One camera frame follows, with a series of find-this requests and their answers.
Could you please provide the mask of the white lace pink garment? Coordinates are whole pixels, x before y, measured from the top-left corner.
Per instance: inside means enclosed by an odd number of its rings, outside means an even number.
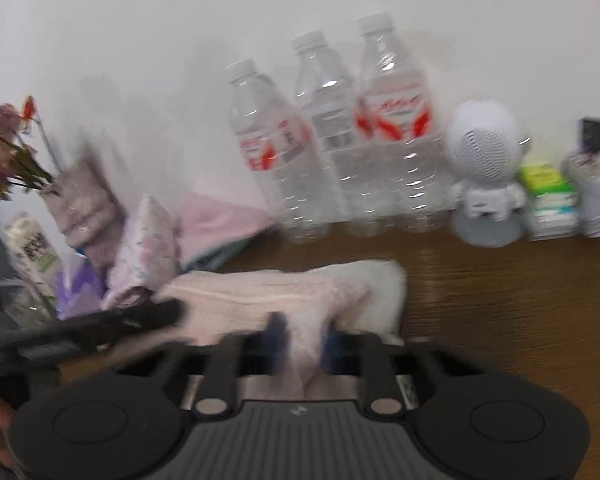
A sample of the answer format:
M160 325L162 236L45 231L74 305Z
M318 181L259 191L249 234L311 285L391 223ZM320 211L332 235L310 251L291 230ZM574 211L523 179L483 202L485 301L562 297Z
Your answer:
M353 378L332 377L320 369L327 327L335 323L340 330L371 332L396 344L406 293L406 273L394 260L360 260L294 273L183 274L155 296L181 301L184 314L178 324L122 340L108 361L120 363L171 340L216 344L228 333L260 330L270 313L280 312L289 333L286 356L274 376L247 378L242 396L352 399Z

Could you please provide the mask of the pink folded clothes stack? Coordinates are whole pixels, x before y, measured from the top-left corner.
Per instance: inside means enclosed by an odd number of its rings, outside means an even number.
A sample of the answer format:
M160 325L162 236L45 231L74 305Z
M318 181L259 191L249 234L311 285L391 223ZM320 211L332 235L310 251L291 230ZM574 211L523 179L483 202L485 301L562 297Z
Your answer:
M198 193L185 196L175 221L183 272L216 271L275 223L258 208Z

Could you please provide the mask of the purple tissue box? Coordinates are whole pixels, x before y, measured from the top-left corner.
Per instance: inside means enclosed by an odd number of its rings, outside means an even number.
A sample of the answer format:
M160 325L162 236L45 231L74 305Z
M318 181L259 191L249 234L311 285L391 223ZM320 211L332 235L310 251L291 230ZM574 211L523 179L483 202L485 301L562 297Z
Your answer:
M63 321L99 311L105 295L98 272L91 261L78 252L70 252L62 258L55 292L57 317Z

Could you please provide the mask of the white green milk carton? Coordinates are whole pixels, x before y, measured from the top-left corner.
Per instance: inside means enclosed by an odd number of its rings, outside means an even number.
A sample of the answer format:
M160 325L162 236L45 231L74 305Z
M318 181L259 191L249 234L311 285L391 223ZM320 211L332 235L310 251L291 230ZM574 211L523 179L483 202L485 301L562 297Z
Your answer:
M58 253L40 224L20 212L3 229L6 245L23 278L53 310L57 309L56 281L61 270Z

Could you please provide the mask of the pink patterned storage bag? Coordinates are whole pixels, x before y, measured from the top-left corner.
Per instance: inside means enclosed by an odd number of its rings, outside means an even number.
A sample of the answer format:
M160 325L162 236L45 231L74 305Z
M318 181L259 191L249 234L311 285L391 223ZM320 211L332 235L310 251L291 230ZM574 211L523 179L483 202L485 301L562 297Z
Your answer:
M126 220L107 291L100 308L134 304L178 275L178 248L170 214L158 200L144 195Z

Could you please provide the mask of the pink wrapped flower vase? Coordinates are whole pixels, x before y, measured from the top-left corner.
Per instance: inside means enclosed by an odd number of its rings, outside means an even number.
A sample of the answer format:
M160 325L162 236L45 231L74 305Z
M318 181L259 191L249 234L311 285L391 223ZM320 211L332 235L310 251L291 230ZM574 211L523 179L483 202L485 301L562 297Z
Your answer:
M123 216L106 186L80 160L41 192L66 244L91 260L96 269L112 266L122 237Z

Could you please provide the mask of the dried pink rose bouquet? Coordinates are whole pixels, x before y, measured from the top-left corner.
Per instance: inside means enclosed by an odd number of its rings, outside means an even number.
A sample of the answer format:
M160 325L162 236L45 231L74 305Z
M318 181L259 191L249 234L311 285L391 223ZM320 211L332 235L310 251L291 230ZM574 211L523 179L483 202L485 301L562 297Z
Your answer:
M33 127L46 140L33 96L27 96L20 108L0 104L0 203L10 202L16 188L41 192L53 183L52 174L36 159L38 151L23 139Z

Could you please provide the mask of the left clear water bottle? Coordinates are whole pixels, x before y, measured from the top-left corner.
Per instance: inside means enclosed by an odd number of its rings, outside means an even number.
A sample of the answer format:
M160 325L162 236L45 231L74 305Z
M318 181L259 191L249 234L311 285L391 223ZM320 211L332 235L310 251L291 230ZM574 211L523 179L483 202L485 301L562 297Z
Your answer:
M268 213L295 243L325 236L336 214L311 131L271 77L250 58L226 68L228 122Z

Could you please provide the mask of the clear water bottle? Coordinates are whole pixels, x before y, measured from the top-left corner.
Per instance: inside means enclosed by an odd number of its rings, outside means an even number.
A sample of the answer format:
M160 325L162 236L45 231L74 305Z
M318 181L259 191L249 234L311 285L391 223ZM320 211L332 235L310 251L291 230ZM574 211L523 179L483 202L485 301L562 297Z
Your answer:
M294 97L339 218L356 236L376 236L387 229L393 206L364 101L322 32L306 32L292 46L299 62Z
M336 214L311 131L271 77L250 58L226 68L228 122L268 213L295 243L325 236Z
M445 222L448 180L426 76L390 13L363 16L358 28L363 39L358 83L402 226L433 231Z

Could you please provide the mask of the green white small boxes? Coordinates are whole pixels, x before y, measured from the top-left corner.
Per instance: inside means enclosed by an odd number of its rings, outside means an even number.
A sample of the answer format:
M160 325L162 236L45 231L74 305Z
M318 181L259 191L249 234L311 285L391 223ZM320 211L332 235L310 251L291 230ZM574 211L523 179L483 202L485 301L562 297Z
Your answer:
M530 240L554 240L576 235L578 193L552 164L535 162L518 170L526 192L524 223Z

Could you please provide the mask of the right clear water bottle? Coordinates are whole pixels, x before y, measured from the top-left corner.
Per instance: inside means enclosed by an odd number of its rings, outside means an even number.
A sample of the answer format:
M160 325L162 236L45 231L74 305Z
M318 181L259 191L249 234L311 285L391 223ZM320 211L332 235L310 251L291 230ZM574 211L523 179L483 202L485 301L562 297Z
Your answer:
M448 180L426 76L390 13L363 16L358 28L363 39L358 83L402 226L433 231L445 222Z

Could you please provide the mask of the white round robot speaker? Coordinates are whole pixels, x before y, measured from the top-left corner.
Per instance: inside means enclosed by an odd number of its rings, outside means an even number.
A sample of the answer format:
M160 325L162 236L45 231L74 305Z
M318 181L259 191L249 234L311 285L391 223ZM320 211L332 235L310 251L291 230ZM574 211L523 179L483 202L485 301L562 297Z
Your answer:
M531 140L515 115L498 101L466 101L451 115L443 141L456 177L451 188L454 234L483 248L520 240L526 192L516 177Z

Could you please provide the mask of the middle clear water bottle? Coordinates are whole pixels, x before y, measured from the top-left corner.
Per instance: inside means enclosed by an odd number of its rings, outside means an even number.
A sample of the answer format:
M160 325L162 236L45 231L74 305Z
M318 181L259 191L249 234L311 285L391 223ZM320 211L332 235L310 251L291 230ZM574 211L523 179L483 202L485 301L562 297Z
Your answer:
M294 97L339 218L356 236L376 236L387 229L393 206L364 101L322 32L306 32L292 46L299 62Z

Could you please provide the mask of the small black box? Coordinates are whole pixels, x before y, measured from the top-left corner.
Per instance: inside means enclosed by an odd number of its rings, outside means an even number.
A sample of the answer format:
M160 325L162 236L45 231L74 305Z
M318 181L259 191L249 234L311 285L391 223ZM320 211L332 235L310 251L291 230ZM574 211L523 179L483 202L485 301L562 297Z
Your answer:
M600 154L600 118L585 117L580 121L580 147L588 154Z

